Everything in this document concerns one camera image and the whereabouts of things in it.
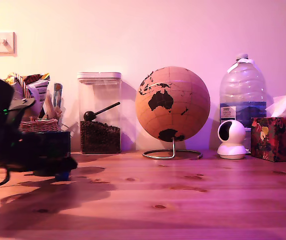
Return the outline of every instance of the globe stand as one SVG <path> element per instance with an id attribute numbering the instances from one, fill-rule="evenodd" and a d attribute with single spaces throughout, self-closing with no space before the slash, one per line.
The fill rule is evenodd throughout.
<path id="1" fill-rule="evenodd" d="M 157 159 L 157 160 L 173 159 L 173 158 L 175 158 L 176 152 L 188 152 L 188 153 L 198 154 L 196 157 L 197 159 L 200 159 L 203 157 L 203 154 L 199 151 L 187 150 L 187 149 L 177 149 L 176 150 L 174 138 L 172 139 L 172 141 L 173 141 L 173 149 L 158 149 L 158 150 L 145 151 L 144 153 L 142 153 L 142 155 L 146 158 Z M 151 156 L 151 155 L 148 155 L 148 154 L 161 153 L 161 152 L 173 152 L 173 155 L 172 156 Z"/>

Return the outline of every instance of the black scoop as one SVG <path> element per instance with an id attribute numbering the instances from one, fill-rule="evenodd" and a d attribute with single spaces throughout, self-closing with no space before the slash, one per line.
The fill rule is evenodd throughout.
<path id="1" fill-rule="evenodd" d="M 104 109 L 102 109 L 102 110 L 100 110 L 100 111 L 98 111 L 96 113 L 94 113 L 92 111 L 86 111 L 84 113 L 84 115 L 83 115 L 83 118 L 84 118 L 85 121 L 89 121 L 89 122 L 93 121 L 94 119 L 97 118 L 98 114 L 101 114 L 101 113 L 103 113 L 103 112 L 105 112 L 105 111 L 107 111 L 107 110 L 109 110 L 111 108 L 114 108 L 114 107 L 116 107 L 117 105 L 120 105 L 120 104 L 121 104 L 120 102 L 114 103 L 111 106 L 108 106 L 108 107 L 106 107 L 106 108 L 104 108 Z"/>

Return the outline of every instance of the scoop handle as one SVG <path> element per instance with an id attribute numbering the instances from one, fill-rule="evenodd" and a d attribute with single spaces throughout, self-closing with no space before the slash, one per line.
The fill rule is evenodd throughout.
<path id="1" fill-rule="evenodd" d="M 111 109 L 111 108 L 114 108 L 114 107 L 116 107 L 117 105 L 120 105 L 120 104 L 121 104 L 121 103 L 118 101 L 117 103 L 114 103 L 114 104 L 112 104 L 111 106 L 108 106 L 108 107 L 106 107 L 106 108 L 104 108 L 104 109 L 102 109 L 102 110 L 100 110 L 100 111 L 94 113 L 94 116 L 96 116 L 96 115 L 98 115 L 98 114 L 101 114 L 101 113 L 103 113 L 103 112 L 105 112 L 105 111 L 107 111 L 107 110 L 109 110 L 109 109 Z"/>

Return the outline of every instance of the wood grain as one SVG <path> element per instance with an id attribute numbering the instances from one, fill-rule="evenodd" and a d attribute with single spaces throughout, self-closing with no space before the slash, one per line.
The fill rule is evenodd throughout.
<path id="1" fill-rule="evenodd" d="M 141 154 L 76 153 L 67 182 L 12 173 L 0 239 L 286 240 L 286 162 Z"/>

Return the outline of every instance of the cork globe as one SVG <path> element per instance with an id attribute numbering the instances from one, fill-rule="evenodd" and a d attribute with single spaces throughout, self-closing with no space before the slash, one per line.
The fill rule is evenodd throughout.
<path id="1" fill-rule="evenodd" d="M 202 79 L 175 66 L 148 75 L 135 99 L 139 123 L 164 142 L 184 141 L 197 134 L 209 117 L 210 105 L 209 91 Z"/>

